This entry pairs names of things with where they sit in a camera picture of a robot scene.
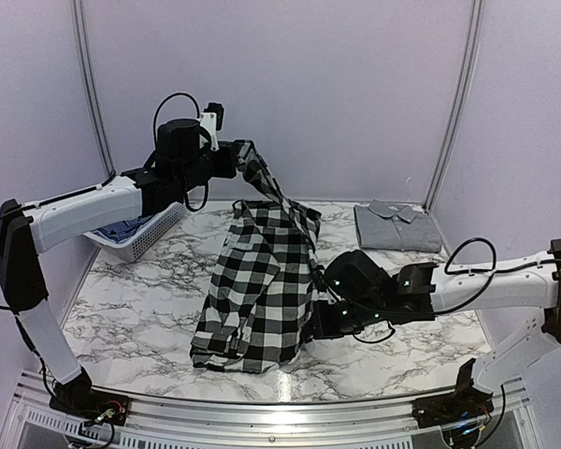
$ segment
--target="checkered shirt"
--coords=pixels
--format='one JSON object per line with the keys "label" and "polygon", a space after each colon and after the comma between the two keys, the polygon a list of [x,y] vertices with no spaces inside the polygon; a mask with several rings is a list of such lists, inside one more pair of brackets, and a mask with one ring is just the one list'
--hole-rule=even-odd
{"label": "checkered shirt", "polygon": [[299,351],[317,296],[312,271],[321,214],[282,194],[249,141],[237,169],[270,201],[233,205],[191,355],[197,368],[259,373]]}

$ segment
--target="marble table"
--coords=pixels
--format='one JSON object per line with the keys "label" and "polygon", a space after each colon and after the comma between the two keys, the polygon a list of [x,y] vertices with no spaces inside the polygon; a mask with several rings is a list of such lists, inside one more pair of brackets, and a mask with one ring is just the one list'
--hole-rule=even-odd
{"label": "marble table", "polygon": [[[353,203],[309,202],[323,214],[317,253],[327,265],[357,248]],[[101,252],[65,323],[75,354],[96,384],[151,395],[228,401],[322,401],[384,397],[454,384],[459,366],[489,351],[474,312],[396,327],[387,342],[352,337],[306,344],[291,364],[264,374],[194,369],[189,357],[209,277],[231,219],[211,201],[186,215],[138,261]],[[444,254],[368,252],[394,274]],[[375,340],[384,324],[361,338]]]}

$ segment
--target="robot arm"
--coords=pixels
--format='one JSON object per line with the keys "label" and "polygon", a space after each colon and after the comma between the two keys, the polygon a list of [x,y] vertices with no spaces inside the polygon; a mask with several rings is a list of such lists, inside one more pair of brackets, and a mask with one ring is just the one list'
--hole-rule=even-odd
{"label": "robot arm", "polygon": [[333,296],[342,299],[317,302],[312,318],[314,339],[329,339],[357,334],[384,320],[403,325],[454,311],[536,308],[489,354],[461,367],[452,393],[414,401],[413,416],[420,427],[492,412],[492,396],[501,385],[561,346],[561,239],[553,240],[549,251],[494,267],[447,268],[416,264],[390,277],[365,253],[344,253],[324,274]]}
{"label": "robot arm", "polygon": [[[50,311],[38,255],[96,228],[152,215],[209,179],[234,178],[236,155],[244,142],[222,142],[223,108],[210,104],[200,120],[178,119],[158,130],[154,153],[141,168],[103,184],[63,196],[20,205],[11,199],[0,209],[0,286],[29,348],[38,353],[58,382],[51,407],[67,413],[98,410],[127,398],[92,389]],[[123,424],[125,414],[116,424]]]}

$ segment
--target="laundry basket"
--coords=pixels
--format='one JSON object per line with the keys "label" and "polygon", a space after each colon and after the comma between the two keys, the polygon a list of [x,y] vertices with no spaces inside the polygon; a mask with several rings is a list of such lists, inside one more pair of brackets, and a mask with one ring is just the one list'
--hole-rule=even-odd
{"label": "laundry basket", "polygon": [[94,232],[83,234],[95,245],[111,253],[124,262],[134,262],[146,252],[163,234],[170,229],[185,213],[185,207],[173,203],[166,210],[155,214],[144,223],[135,235],[121,243],[106,239]]}

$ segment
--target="white wall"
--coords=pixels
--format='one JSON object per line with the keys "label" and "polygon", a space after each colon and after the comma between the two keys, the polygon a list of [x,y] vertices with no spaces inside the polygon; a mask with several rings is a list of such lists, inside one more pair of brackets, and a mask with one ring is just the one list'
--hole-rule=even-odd
{"label": "white wall", "polygon": [[[88,2],[92,57],[117,168],[152,150],[177,90],[226,107],[289,196],[419,202],[463,57],[471,2]],[[193,116],[174,100],[163,119]],[[218,198],[257,196],[217,181]]]}
{"label": "white wall", "polygon": [[[104,178],[80,80],[67,0],[0,1],[0,204]],[[90,250],[71,240],[41,257],[57,315]],[[12,315],[0,311],[0,428],[21,369],[34,366]]]}
{"label": "white wall", "polygon": [[[482,44],[435,215],[453,249],[484,236],[499,258],[561,238],[561,1],[485,2]],[[462,260],[479,261],[474,249]],[[525,311],[484,312],[495,341]],[[548,449],[561,448],[561,350],[525,376]]]}

